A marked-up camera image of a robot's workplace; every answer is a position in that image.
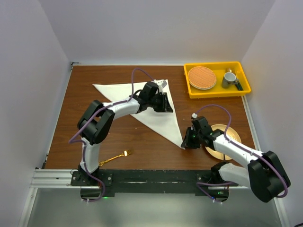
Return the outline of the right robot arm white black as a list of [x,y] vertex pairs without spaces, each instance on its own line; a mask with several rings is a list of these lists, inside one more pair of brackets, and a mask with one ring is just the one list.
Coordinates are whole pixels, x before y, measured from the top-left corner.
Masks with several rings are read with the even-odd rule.
[[220,129],[213,130],[205,117],[191,117],[192,125],[187,128],[182,148],[197,149],[201,146],[227,155],[239,166],[223,161],[212,167],[211,181],[217,186],[231,183],[250,188],[262,202],[283,198],[291,185],[276,153],[261,152],[249,148]]

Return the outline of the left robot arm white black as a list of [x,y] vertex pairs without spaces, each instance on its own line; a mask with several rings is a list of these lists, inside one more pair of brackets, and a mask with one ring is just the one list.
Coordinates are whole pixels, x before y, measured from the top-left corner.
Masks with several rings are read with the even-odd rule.
[[165,80],[149,81],[142,89],[132,91],[129,97],[121,101],[101,103],[95,100],[89,105],[77,124],[78,132],[69,140],[69,143],[82,143],[82,158],[78,172],[86,185],[104,188],[98,179],[99,148],[114,120],[139,114],[148,108],[152,108],[156,113],[173,112],[168,95],[163,91],[166,86]]

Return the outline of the white cloth napkin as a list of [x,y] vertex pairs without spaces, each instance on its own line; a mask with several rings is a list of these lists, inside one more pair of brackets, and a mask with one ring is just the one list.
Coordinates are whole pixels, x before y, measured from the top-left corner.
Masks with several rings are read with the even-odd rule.
[[[130,83],[114,85],[94,84],[93,86],[111,102],[118,102],[126,99],[131,95],[132,91]],[[149,107],[141,113],[132,114],[132,117],[179,148],[181,147],[183,139],[179,129],[176,112],[157,113]]]

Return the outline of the gold fork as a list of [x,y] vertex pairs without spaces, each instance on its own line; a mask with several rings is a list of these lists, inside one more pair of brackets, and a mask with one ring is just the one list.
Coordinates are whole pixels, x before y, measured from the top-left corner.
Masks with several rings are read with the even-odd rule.
[[123,153],[121,153],[121,154],[119,154],[119,155],[117,155],[117,156],[114,156],[114,157],[111,157],[111,158],[109,158],[109,159],[100,161],[100,162],[98,163],[98,166],[101,167],[101,166],[107,164],[107,163],[110,162],[110,161],[113,161],[113,160],[115,160],[115,159],[117,159],[117,158],[120,158],[120,157],[127,157],[127,156],[130,156],[130,155],[132,155],[133,153],[134,153],[134,152],[133,152],[132,149],[125,150],[125,151],[123,151]]

